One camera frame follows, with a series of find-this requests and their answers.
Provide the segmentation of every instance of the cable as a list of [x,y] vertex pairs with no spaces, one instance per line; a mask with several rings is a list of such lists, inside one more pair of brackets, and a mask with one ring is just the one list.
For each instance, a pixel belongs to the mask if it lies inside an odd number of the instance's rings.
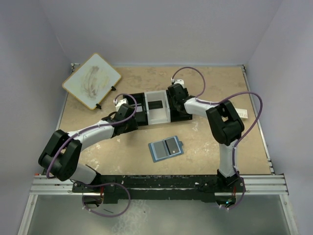
[[54,176],[50,176],[50,171],[51,171],[51,169],[52,169],[52,166],[53,166],[53,164],[55,163],[55,161],[57,160],[57,157],[60,155],[61,151],[62,151],[62,150],[67,146],[67,144],[68,144],[72,139],[74,139],[76,136],[78,136],[78,135],[80,135],[80,134],[82,134],[82,133],[84,133],[84,132],[86,132],[86,131],[89,131],[89,130],[92,130],[92,129],[96,129],[96,128],[99,128],[99,127],[103,127],[103,126],[112,126],[112,125],[116,125],[116,124],[121,124],[121,123],[123,123],[123,122],[128,121],[129,119],[131,119],[131,118],[136,114],[137,102],[136,102],[136,99],[135,99],[132,95],[130,95],[130,94],[125,94],[125,93],[118,94],[118,95],[115,97],[114,102],[116,103],[116,99],[117,99],[119,96],[121,96],[121,95],[128,96],[128,97],[130,97],[130,98],[134,101],[135,110],[133,111],[133,113],[132,113],[129,117],[127,117],[127,118],[125,118],[125,119],[123,119],[123,120],[121,120],[121,121],[116,121],[116,122],[112,122],[112,123],[104,123],[104,124],[101,124],[101,125],[89,126],[89,127],[85,128],[85,129],[83,129],[83,130],[80,130],[78,133],[75,133],[75,134],[72,135],[71,137],[69,137],[69,138],[62,144],[62,146],[59,148],[59,150],[56,152],[56,154],[55,154],[54,157],[52,158],[52,161],[51,161],[51,163],[50,163],[50,165],[49,165],[49,167],[48,167],[48,170],[47,170],[47,172],[46,172],[46,176],[47,176],[48,179],[53,179],[53,178],[55,178]]
[[114,218],[114,217],[118,217],[118,216],[124,214],[124,213],[128,210],[128,208],[129,208],[129,206],[130,206],[130,204],[131,204],[131,195],[130,195],[129,191],[127,190],[127,188],[125,188],[125,187],[124,187],[123,185],[121,185],[121,184],[118,184],[118,183],[105,183],[105,184],[100,184],[100,185],[86,185],[86,184],[84,184],[84,183],[82,183],[82,182],[80,182],[80,183],[83,184],[84,186],[88,187],[88,188],[97,188],[97,187],[103,187],[103,186],[108,186],[108,185],[117,185],[117,186],[121,187],[122,189],[124,189],[124,190],[126,191],[127,195],[128,195],[128,204],[127,204],[126,208],[125,208],[122,212],[120,212],[120,213],[118,213],[118,214],[113,214],[113,215],[102,214],[102,213],[99,213],[99,212],[97,212],[97,211],[94,211],[94,210],[90,209],[90,208],[87,207],[87,205],[85,204],[85,202],[84,202],[84,197],[82,197],[82,203],[83,203],[83,206],[84,206],[83,208],[86,209],[86,210],[88,210],[88,211],[91,212],[91,213],[94,213],[94,214],[99,215],[99,216],[102,216],[102,217]]
[[232,95],[230,95],[229,97],[227,97],[227,98],[221,100],[220,102],[209,102],[209,101],[199,100],[198,97],[199,97],[200,95],[202,95],[202,94],[204,93],[205,89],[206,89],[206,83],[205,83],[204,75],[203,75],[199,70],[197,70],[197,69],[194,68],[194,67],[182,67],[182,68],[180,68],[179,70],[177,70],[177,71],[174,73],[174,75],[172,76],[172,80],[174,80],[175,75],[176,75],[179,71],[181,71],[181,70],[183,70],[183,69],[192,69],[192,70],[195,70],[196,72],[198,72],[198,73],[200,74],[200,76],[201,76],[201,78],[202,78],[202,80],[203,80],[203,90],[202,90],[202,92],[201,92],[200,94],[198,94],[198,95],[196,96],[196,101],[197,101],[198,103],[201,103],[201,104],[209,104],[209,105],[219,105],[219,104],[224,103],[225,101],[227,101],[227,100],[229,100],[229,99],[231,99],[231,98],[233,98],[233,97],[235,97],[235,96],[242,95],[242,94],[252,94],[252,95],[255,95],[256,97],[258,97],[258,99],[259,99],[259,101],[260,101],[260,109],[259,109],[258,115],[256,116],[254,122],[253,122],[252,125],[249,127],[249,129],[248,129],[248,130],[241,136],[241,138],[239,138],[239,139],[237,140],[237,142],[234,144],[234,147],[233,147],[233,150],[232,150],[232,165],[233,165],[233,169],[234,169],[234,171],[235,171],[237,177],[240,178],[240,180],[241,180],[241,182],[242,182],[242,184],[243,184],[243,188],[244,188],[243,194],[241,195],[240,199],[238,200],[238,202],[237,202],[236,204],[234,204],[233,206],[231,206],[231,207],[229,207],[229,208],[224,207],[224,208],[227,209],[227,210],[233,209],[233,208],[235,208],[236,206],[238,206],[238,205],[241,203],[241,201],[242,201],[243,198],[244,198],[245,192],[246,192],[245,181],[244,181],[244,179],[240,176],[240,174],[238,173],[238,171],[237,171],[237,169],[236,169],[236,166],[235,166],[235,151],[236,151],[236,148],[237,148],[238,144],[240,143],[240,141],[242,141],[243,138],[246,137],[246,135],[252,130],[252,128],[253,128],[253,127],[255,126],[255,124],[258,122],[258,120],[259,120],[259,118],[260,118],[260,115],[261,115],[261,112],[262,112],[262,109],[263,109],[263,101],[262,101],[262,98],[261,98],[257,93],[255,93],[255,92],[248,92],[248,91],[247,91],[247,92],[239,92],[239,93],[232,94]]

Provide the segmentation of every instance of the yellow border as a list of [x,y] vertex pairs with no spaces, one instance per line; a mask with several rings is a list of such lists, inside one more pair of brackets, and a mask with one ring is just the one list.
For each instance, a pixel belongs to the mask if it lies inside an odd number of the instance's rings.
[[[91,57],[93,57],[94,55],[98,55],[98,56],[100,56],[108,65],[110,65],[111,66],[111,68],[112,69],[114,69],[115,71],[116,71],[116,69],[115,68],[113,68],[113,66],[110,64],[110,63],[108,63],[99,53],[97,53],[97,52],[95,52],[94,54],[92,54],[89,58],[88,58],[88,60],[91,58]],[[67,90],[65,87],[64,87],[64,83],[66,83],[66,81],[67,80],[69,80],[88,60],[86,60],[74,73],[72,73],[63,83],[62,83],[62,87],[63,87],[63,89],[64,90],[66,90],[68,93],[70,93],[72,96],[74,96],[76,99],[78,99],[83,105],[85,105],[88,109],[90,109],[90,110],[95,110],[95,108],[97,107],[96,105],[95,105],[95,107],[93,108],[93,109],[91,109],[90,107],[88,107],[84,102],[82,102],[79,98],[77,98],[74,94],[72,94],[69,90]],[[114,87],[116,86],[116,84],[119,82],[119,80],[121,80],[121,78],[122,78],[122,75],[118,72],[118,71],[116,71],[118,74],[119,74],[119,79],[117,80],[117,82],[113,85]],[[101,103],[102,101],[103,101],[103,99],[108,95],[108,93],[110,92],[111,90],[109,90],[104,96],[103,96],[103,98],[99,101],[99,103]]]

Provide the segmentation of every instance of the wall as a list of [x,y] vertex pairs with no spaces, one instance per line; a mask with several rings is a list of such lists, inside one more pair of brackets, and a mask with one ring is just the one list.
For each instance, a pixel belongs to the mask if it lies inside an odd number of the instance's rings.
[[0,227],[17,234],[37,161],[54,131],[69,60],[37,0],[0,7]]
[[313,1],[285,0],[247,66],[264,99],[261,123],[276,173],[285,173],[301,234],[312,234]]
[[72,62],[246,63],[281,0],[40,0]]

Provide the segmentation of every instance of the wooden table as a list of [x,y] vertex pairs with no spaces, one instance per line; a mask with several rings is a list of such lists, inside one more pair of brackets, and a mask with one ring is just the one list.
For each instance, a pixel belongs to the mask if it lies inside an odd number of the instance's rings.
[[[119,93],[140,93],[165,90],[179,67],[117,68],[122,79],[117,91],[110,92],[101,102],[102,110],[89,110],[68,95],[60,129],[73,131],[98,122],[115,111],[113,99]],[[198,67],[207,87],[201,99],[220,101],[237,92],[247,91],[240,67]],[[190,95],[202,90],[202,79],[193,70],[182,70],[176,76],[185,82]],[[248,95],[231,100],[236,108],[247,109],[246,129],[255,119]],[[184,154],[153,163],[148,143],[177,135],[184,144]],[[264,144],[258,127],[252,129],[239,144],[238,162],[241,174],[270,174]],[[81,153],[79,162],[88,164],[101,174],[216,174],[219,167],[219,145],[212,137],[208,120],[193,116],[193,120],[140,127],[139,130],[101,141]]]

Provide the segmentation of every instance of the white board with yellow edge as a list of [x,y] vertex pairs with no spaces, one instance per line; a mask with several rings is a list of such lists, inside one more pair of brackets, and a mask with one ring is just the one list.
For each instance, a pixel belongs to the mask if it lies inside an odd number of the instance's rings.
[[95,53],[62,86],[93,110],[119,79],[121,75],[98,53]]

